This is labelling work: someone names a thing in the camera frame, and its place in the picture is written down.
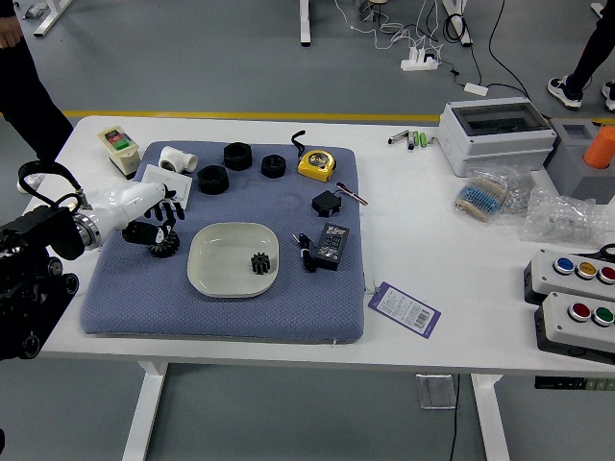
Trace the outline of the person's hand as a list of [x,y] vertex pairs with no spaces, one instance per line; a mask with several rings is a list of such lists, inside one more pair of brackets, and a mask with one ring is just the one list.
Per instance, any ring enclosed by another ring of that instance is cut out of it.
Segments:
[[0,18],[0,48],[15,47],[23,38],[19,20],[15,15]]

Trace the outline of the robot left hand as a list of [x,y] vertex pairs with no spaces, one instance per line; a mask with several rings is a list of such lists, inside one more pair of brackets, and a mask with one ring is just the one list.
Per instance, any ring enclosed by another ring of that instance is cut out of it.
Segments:
[[122,231],[130,243],[161,245],[176,221],[185,218],[176,191],[162,182],[126,182],[99,195],[92,209],[81,212],[90,248],[102,245],[114,231]]

